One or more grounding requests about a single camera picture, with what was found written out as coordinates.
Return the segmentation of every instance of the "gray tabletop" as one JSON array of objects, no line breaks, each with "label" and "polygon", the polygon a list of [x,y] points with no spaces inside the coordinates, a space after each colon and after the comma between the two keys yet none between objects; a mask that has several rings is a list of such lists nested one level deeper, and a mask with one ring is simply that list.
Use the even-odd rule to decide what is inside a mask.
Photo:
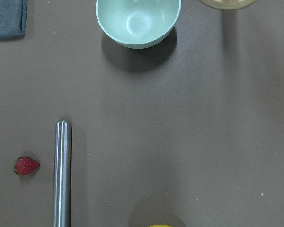
[{"label": "gray tabletop", "polygon": [[[95,0],[30,0],[0,41],[0,227],[52,224],[55,124],[73,125],[73,227],[284,227],[284,0],[183,0],[144,50]],[[40,169],[13,173],[29,155]]]}]

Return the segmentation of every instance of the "blue cloth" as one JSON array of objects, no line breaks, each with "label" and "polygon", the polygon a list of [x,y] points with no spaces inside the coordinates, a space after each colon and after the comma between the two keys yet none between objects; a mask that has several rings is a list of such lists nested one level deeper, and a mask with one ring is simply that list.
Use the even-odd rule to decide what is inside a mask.
[{"label": "blue cloth", "polygon": [[27,0],[0,0],[0,39],[25,34]]}]

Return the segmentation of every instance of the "metal handle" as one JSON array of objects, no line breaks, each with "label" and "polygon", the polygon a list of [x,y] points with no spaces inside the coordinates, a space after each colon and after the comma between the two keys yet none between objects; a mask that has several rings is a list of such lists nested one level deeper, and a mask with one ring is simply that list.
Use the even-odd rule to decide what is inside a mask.
[{"label": "metal handle", "polygon": [[69,227],[71,214],[71,124],[56,125],[53,185],[53,227]]}]

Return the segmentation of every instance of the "mint green bowl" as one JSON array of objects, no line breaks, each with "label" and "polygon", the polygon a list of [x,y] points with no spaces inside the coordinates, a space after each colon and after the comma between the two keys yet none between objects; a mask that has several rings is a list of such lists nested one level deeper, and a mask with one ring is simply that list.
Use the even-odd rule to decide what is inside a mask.
[{"label": "mint green bowl", "polygon": [[143,49],[162,41],[174,27],[181,0],[97,0],[102,30],[122,46]]}]

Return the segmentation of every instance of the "bowl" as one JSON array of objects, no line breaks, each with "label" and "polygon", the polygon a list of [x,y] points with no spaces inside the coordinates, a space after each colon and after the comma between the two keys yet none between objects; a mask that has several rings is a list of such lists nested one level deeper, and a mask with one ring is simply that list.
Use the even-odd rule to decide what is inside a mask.
[{"label": "bowl", "polygon": [[102,30],[122,46],[143,49],[162,41],[174,27],[181,0],[97,0]]}]

